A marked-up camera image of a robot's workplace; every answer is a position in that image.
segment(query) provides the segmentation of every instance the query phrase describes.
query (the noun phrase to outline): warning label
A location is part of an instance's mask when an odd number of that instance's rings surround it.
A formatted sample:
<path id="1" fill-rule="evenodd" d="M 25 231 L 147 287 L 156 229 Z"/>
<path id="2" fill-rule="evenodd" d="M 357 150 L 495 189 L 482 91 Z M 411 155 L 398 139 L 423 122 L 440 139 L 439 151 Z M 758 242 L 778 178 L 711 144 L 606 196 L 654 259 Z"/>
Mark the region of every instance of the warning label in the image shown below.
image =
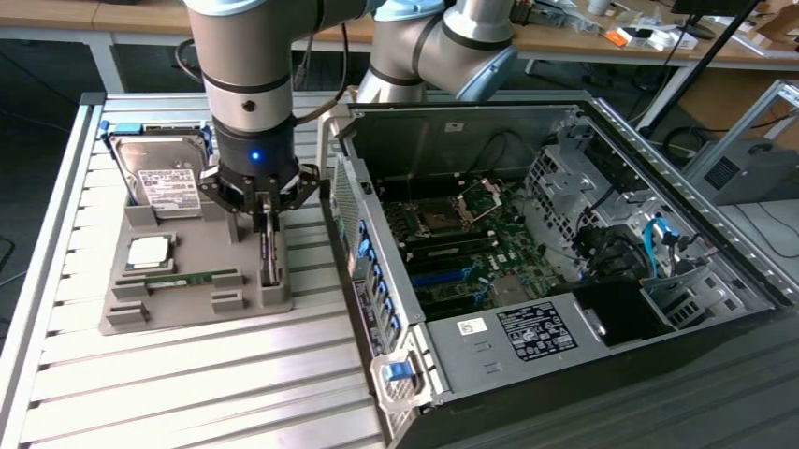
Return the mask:
<path id="1" fill-rule="evenodd" d="M 499 322 L 526 362 L 576 348 L 570 329 L 551 302 L 498 313 Z"/>

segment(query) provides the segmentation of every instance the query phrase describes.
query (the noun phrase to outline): gray robot arm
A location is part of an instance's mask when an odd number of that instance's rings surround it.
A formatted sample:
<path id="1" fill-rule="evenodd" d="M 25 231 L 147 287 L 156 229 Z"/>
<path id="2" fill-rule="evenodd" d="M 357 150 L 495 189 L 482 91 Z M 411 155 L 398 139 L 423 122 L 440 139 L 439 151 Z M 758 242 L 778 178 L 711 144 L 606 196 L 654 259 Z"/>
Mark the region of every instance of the gray robot arm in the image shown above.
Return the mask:
<path id="1" fill-rule="evenodd" d="M 369 71 L 359 102 L 422 101 L 426 82 L 458 100 L 488 99 L 506 80 L 516 49 L 514 0 L 387 0 L 375 14 Z"/>
<path id="2" fill-rule="evenodd" d="M 259 218 L 316 190 L 319 170 L 293 153 L 291 44 L 381 3 L 185 0 L 220 156 L 200 185 L 228 211 Z"/>

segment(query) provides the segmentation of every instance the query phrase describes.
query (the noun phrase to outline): desk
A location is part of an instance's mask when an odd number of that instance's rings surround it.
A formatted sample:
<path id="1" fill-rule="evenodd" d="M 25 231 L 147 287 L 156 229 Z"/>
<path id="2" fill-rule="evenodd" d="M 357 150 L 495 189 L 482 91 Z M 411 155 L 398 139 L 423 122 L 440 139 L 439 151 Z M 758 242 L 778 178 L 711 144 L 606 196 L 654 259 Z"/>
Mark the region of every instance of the desk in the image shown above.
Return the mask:
<path id="1" fill-rule="evenodd" d="M 584 9 L 587 0 L 575 0 Z M 660 7 L 664 22 L 672 22 L 668 9 L 650 0 L 618 0 L 616 3 L 640 11 Z M 591 16 L 610 27 L 612 18 Z M 375 23 L 371 17 L 348 23 L 349 50 L 369 52 Z M 97 0 L 0 0 L 0 38 L 81 42 L 89 46 L 107 90 L 125 91 L 113 54 L 115 44 L 176 46 L 191 34 L 185 9 L 176 0 L 143 0 L 139 5 L 109 5 Z M 519 57 L 535 60 L 600 64 L 662 65 L 667 51 L 620 49 L 600 36 L 576 34 L 571 29 L 539 25 L 516 26 L 515 44 Z M 672 79 L 654 100 L 639 126 L 647 125 L 662 110 L 674 92 L 691 74 L 702 55 L 710 48 L 700 41 L 692 51 L 676 51 L 670 66 L 678 67 Z M 305 48 L 295 42 L 293 48 Z M 339 28 L 323 30 L 316 37 L 316 51 L 340 51 Z M 799 61 L 762 58 L 736 42 L 727 44 L 711 67 L 747 70 L 799 71 Z"/>

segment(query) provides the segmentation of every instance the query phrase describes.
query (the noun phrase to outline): label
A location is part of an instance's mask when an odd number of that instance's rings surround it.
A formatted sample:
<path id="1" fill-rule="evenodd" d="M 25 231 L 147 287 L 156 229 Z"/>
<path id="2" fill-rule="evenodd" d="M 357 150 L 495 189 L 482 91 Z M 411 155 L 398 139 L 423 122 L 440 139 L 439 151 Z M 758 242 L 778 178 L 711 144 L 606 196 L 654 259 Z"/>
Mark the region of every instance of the label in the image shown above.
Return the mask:
<path id="1" fill-rule="evenodd" d="M 487 331 L 488 327 L 482 318 L 475 318 L 474 320 L 459 321 L 458 330 L 460 331 L 460 335 L 471 335 Z"/>
<path id="2" fill-rule="evenodd" d="M 200 208 L 195 174 L 191 170 L 139 170 L 137 175 L 147 201 L 155 210 Z"/>
<path id="3" fill-rule="evenodd" d="M 530 362 L 576 348 L 576 341 L 551 302 L 498 313 L 502 328 L 516 350 Z"/>

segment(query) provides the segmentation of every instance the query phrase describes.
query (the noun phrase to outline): aluminum table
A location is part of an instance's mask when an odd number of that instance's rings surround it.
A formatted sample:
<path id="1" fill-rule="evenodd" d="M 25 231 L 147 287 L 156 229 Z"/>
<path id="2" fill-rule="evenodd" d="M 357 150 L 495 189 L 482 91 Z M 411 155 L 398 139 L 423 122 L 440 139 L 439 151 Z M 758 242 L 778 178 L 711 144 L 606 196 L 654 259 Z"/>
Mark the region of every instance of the aluminum table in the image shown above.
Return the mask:
<path id="1" fill-rule="evenodd" d="M 329 95 L 296 94 L 296 114 Z M 203 94 L 116 94 L 104 105 L 91 97 L 0 361 L 0 448 L 381 448 L 317 196 L 287 214 L 293 311 L 100 335 L 125 188 L 99 122 L 196 123 L 209 112 Z M 296 144 L 311 162 L 315 123 Z"/>

